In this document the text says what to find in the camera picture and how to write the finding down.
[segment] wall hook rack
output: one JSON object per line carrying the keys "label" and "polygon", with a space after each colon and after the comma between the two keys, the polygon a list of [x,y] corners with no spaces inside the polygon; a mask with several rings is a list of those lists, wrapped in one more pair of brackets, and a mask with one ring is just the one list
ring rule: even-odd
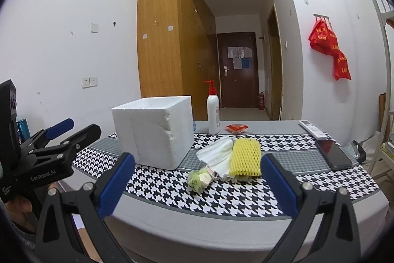
{"label": "wall hook rack", "polygon": [[315,17],[321,17],[321,18],[327,18],[327,19],[329,19],[329,17],[328,17],[328,16],[325,16],[325,15],[320,15],[320,14],[313,14],[313,16],[315,16]]}

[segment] white lotion bottle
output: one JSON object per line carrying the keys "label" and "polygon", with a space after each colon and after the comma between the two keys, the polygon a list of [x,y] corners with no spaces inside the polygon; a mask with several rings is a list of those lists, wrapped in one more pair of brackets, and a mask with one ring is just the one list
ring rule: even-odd
{"label": "white lotion bottle", "polygon": [[214,81],[205,81],[209,83],[209,96],[206,100],[208,110],[208,133],[215,135],[219,132],[219,97],[216,94]]}

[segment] houndstooth tablecloth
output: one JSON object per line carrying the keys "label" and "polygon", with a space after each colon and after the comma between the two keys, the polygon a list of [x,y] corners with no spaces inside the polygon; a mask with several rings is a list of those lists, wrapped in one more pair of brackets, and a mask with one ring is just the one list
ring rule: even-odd
{"label": "houndstooth tablecloth", "polygon": [[[248,183],[214,181],[201,194],[193,192],[187,186],[188,172],[204,166],[196,157],[196,151],[220,137],[223,135],[195,134],[191,150],[174,171],[137,164],[125,193],[141,201],[200,216],[233,220],[283,217],[275,196],[262,177],[253,178]],[[361,200],[379,190],[371,176],[350,155],[348,156],[354,163],[352,168],[339,172],[331,171],[316,150],[314,138],[309,134],[244,134],[239,137],[258,140],[262,154],[273,152],[281,165],[293,172],[300,183],[308,181],[319,190],[332,191],[344,186],[353,201]],[[112,134],[79,152],[74,167],[92,178],[99,178],[115,164],[120,154],[117,136]]]}

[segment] fire extinguisher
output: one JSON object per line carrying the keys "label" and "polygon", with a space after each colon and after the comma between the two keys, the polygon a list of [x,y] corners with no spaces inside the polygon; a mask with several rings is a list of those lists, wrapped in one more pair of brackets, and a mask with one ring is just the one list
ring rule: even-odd
{"label": "fire extinguisher", "polygon": [[265,109],[265,101],[264,101],[264,92],[261,92],[259,94],[259,109],[264,110]]}

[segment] tiled floor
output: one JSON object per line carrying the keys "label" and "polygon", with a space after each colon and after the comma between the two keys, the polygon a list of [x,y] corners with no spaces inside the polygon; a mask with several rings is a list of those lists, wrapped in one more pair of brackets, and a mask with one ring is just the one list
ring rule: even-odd
{"label": "tiled floor", "polygon": [[221,121],[269,121],[266,111],[258,108],[224,107],[220,109]]}

